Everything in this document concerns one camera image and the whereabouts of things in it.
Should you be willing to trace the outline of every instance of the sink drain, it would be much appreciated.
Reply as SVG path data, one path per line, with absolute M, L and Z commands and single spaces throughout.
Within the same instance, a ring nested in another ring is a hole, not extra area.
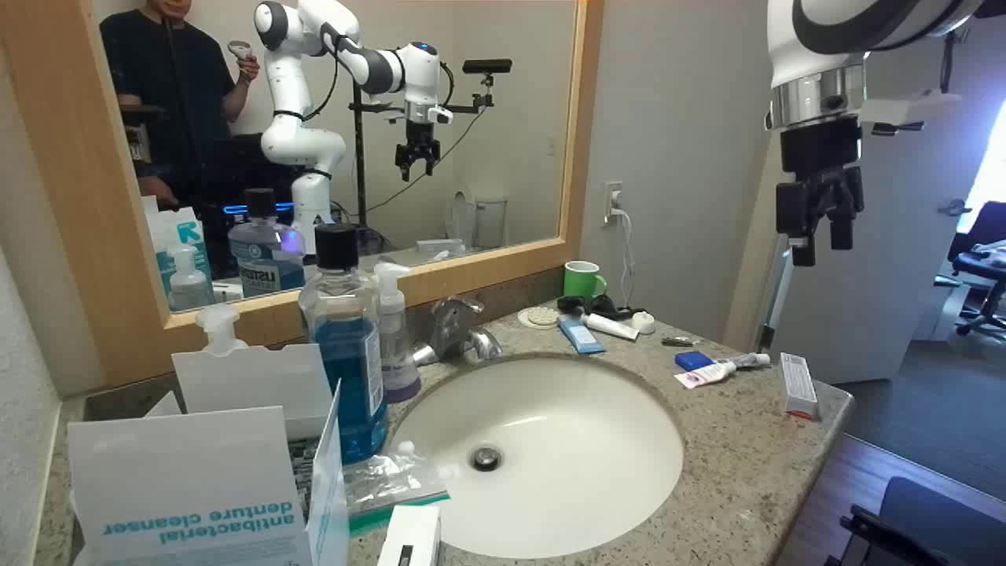
M 468 465 L 476 471 L 496 471 L 504 465 L 504 453 L 492 448 L 492 447 L 477 447 L 472 457 L 468 457 Z

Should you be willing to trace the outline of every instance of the bathroom sink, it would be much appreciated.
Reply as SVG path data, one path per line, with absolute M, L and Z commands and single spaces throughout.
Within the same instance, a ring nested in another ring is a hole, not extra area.
M 601 547 L 655 516 L 681 475 L 681 438 L 656 392 L 568 354 L 458 370 L 394 440 L 411 440 L 447 482 L 439 538 L 507 559 Z

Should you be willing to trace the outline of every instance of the black chair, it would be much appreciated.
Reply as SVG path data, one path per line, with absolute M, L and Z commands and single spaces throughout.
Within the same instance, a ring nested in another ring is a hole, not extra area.
M 960 235 L 950 248 L 957 274 L 970 274 L 990 283 L 990 290 L 982 299 L 978 317 L 961 317 L 961 323 L 957 328 L 960 336 L 970 331 L 1006 332 L 1006 319 L 997 314 L 1001 299 L 1006 292 L 1006 265 L 997 265 L 986 250 L 978 248 L 1001 239 L 1006 239 L 1006 202 L 986 202 L 970 231 Z

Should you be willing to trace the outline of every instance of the faucet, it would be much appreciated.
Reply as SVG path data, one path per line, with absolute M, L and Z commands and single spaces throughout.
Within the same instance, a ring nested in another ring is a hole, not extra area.
M 408 360 L 415 366 L 422 365 L 433 365 L 447 354 L 456 354 L 462 349 L 472 349 L 477 360 L 490 360 L 500 354 L 500 342 L 492 340 L 492 332 L 488 331 L 477 331 L 477 319 L 476 314 L 481 314 L 484 307 L 477 303 L 468 303 L 468 299 L 447 299 L 447 303 L 436 303 L 432 307 L 432 340 L 415 349 L 408 354 Z

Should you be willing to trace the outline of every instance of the blue mouthwash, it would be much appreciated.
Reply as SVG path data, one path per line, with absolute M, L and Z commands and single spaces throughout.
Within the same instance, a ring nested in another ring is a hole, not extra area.
M 279 290 L 304 286 L 303 266 L 303 241 L 295 228 L 277 223 L 272 188 L 247 188 L 247 223 L 240 223 L 225 231 L 229 253 L 240 265 L 243 292 L 245 296 L 267 296 Z
M 371 458 L 387 440 L 373 290 L 359 276 L 356 241 L 352 225 L 319 225 L 319 281 L 303 290 L 308 336 L 330 391 L 338 391 L 344 462 Z

